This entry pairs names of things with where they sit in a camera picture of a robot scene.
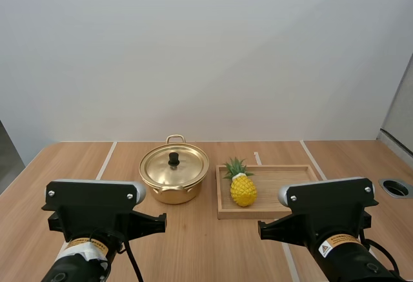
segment yellow pineapple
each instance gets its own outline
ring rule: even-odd
[[[253,174],[246,171],[246,166],[243,166],[243,160],[240,161],[235,157],[231,159],[231,163],[225,163],[228,174],[227,179],[232,179],[231,196],[239,206],[250,206],[257,198],[257,189],[248,176]]]

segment warning label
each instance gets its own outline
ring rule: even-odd
[[[77,239],[71,240],[71,242],[69,242],[69,244],[67,244],[67,247],[65,248],[65,250],[67,248],[71,248],[71,247],[74,247],[76,245],[80,245],[80,244],[85,243],[87,241],[89,241],[89,238],[77,238]],[[103,255],[108,254],[109,249],[102,242],[100,242],[98,240],[95,240],[95,239],[92,239],[90,241],[94,244],[95,247],[100,249],[100,251],[103,253]]]
[[[346,234],[338,234],[329,237],[326,241],[324,241],[318,251],[321,253],[323,257],[327,257],[328,253],[332,251],[333,248],[342,245],[343,243],[358,243],[361,244],[355,237]]]

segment wooden table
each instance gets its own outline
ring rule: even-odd
[[[213,165],[239,156],[263,165],[312,162],[300,142],[194,143],[210,158],[201,193],[183,205],[164,205],[150,194],[135,210],[168,214],[165,234],[132,242],[145,282],[155,281],[326,281],[305,248],[261,241],[254,220],[218,220]],[[373,228],[367,237],[396,259],[401,275],[413,279],[413,200],[393,199],[377,181],[398,177],[413,184],[413,171],[378,141],[310,141],[305,143],[321,167],[317,177],[366,176],[376,184],[377,207],[369,208]],[[50,212],[44,189],[59,179],[141,181],[139,162],[160,143],[58,143],[45,148],[0,196],[0,281],[40,281],[63,244],[63,235],[48,230]],[[374,251],[388,268],[385,257]],[[137,281],[126,255],[116,256],[109,281]]]

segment wooden tray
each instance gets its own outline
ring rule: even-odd
[[[247,165],[257,188],[256,201],[246,208],[231,198],[231,179],[225,179],[227,168],[217,166],[218,219],[280,219],[291,210],[278,201],[278,190],[283,185],[318,181],[310,165]]]

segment pineapple crown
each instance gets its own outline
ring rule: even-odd
[[[225,166],[227,167],[228,173],[227,176],[225,176],[225,179],[232,179],[232,177],[236,176],[237,174],[245,174],[246,176],[253,176],[251,172],[247,172],[247,166],[243,165],[243,160],[239,160],[238,158],[235,157],[233,160],[232,158],[230,159],[230,163],[225,163]]]

